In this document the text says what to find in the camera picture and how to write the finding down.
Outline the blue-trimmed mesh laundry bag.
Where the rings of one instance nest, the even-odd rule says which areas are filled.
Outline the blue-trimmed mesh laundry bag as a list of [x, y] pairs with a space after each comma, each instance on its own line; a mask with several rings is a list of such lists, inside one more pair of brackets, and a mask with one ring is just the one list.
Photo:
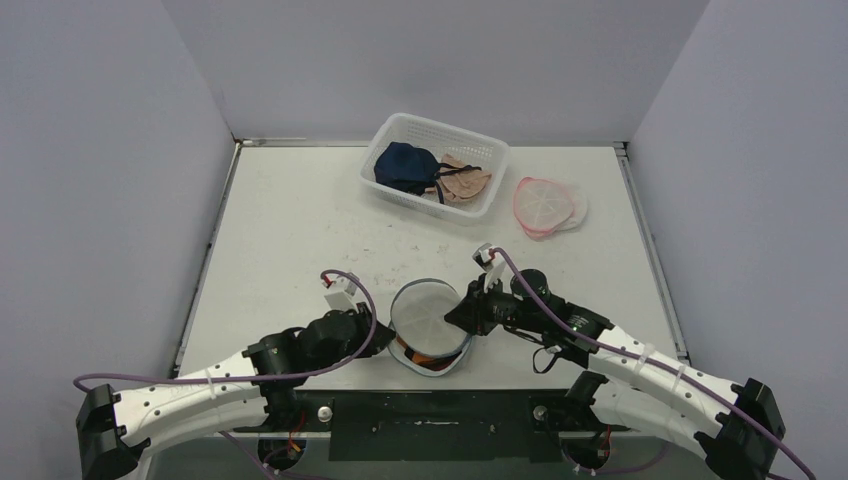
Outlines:
[[462, 296], [447, 282], [435, 278], [414, 280], [398, 290], [390, 305], [389, 328], [409, 347], [434, 357], [452, 355], [463, 350], [459, 359], [447, 369], [431, 371], [403, 360], [395, 339], [389, 344], [390, 355], [417, 375], [438, 378], [457, 369], [471, 349], [472, 336], [448, 324], [444, 316], [455, 308]]

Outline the orange bra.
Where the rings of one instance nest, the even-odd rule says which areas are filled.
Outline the orange bra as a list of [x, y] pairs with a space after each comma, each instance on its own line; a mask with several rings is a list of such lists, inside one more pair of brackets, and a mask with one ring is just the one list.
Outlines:
[[434, 357], [421, 354], [408, 346], [408, 344], [400, 337], [395, 338], [395, 343], [400, 348], [400, 355], [403, 360], [410, 361], [413, 365], [423, 367], [431, 371], [441, 371], [447, 369], [452, 363], [456, 362], [463, 350], [452, 355]]

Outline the pink-trimmed mesh laundry bag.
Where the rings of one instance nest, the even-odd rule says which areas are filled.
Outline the pink-trimmed mesh laundry bag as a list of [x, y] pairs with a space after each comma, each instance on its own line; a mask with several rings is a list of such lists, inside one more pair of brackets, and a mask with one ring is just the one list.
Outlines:
[[525, 177], [513, 195], [513, 215], [531, 239], [542, 239], [579, 228], [588, 210], [588, 198], [577, 184]]

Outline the beige bra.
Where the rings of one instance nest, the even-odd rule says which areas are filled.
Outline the beige bra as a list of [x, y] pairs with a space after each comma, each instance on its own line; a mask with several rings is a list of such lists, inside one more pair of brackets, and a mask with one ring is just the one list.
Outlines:
[[467, 203], [480, 195], [492, 178], [492, 173], [472, 166], [450, 154], [441, 158], [439, 176], [434, 186], [424, 192], [435, 194], [441, 203]]

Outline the navy blue bra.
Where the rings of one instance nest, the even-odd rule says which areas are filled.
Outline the navy blue bra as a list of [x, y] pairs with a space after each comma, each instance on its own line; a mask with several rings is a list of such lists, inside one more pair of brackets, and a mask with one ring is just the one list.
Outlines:
[[444, 191], [438, 184], [439, 179], [481, 171], [481, 168], [471, 165], [452, 166], [439, 162], [429, 150], [407, 143], [391, 142], [378, 157], [373, 171], [378, 184], [404, 193], [421, 196], [428, 188], [435, 188], [439, 202], [444, 204]]

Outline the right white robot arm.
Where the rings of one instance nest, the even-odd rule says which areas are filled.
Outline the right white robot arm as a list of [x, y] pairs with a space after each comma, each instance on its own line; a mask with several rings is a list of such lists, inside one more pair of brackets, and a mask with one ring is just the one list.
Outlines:
[[476, 336], [496, 327], [583, 368], [565, 402], [568, 421], [652, 434], [694, 453], [721, 479], [765, 479], [786, 428], [772, 390], [740, 384], [674, 360], [611, 320], [566, 301], [545, 275], [526, 269], [505, 292], [484, 276], [445, 319]]

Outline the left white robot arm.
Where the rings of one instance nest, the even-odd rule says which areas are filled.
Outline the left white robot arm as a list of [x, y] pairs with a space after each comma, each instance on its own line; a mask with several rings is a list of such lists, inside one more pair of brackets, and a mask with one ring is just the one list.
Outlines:
[[299, 420], [295, 388], [350, 358], [369, 358], [395, 333], [368, 306], [330, 310], [206, 369], [137, 389], [87, 392], [75, 421], [85, 479], [119, 479], [174, 445], [218, 431], [282, 431]]

